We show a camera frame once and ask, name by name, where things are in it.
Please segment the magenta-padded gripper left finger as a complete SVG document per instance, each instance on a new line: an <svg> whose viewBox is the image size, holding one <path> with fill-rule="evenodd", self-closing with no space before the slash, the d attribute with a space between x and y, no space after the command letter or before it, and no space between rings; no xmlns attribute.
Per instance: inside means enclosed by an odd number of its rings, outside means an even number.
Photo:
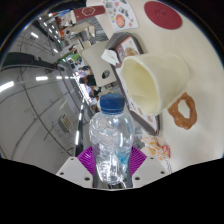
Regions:
<svg viewBox="0 0 224 224"><path fill-rule="evenodd" d="M77 157L69 157L56 175L78 186L92 188L95 172L93 150L88 147Z"/></svg>

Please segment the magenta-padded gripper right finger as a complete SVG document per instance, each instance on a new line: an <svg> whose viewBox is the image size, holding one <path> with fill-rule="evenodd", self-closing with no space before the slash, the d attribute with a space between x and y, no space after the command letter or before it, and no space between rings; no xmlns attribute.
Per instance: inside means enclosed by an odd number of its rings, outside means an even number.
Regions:
<svg viewBox="0 0 224 224"><path fill-rule="evenodd" d="M140 188L168 175L168 171L153 156L146 156L132 147L128 162L126 188Z"/></svg>

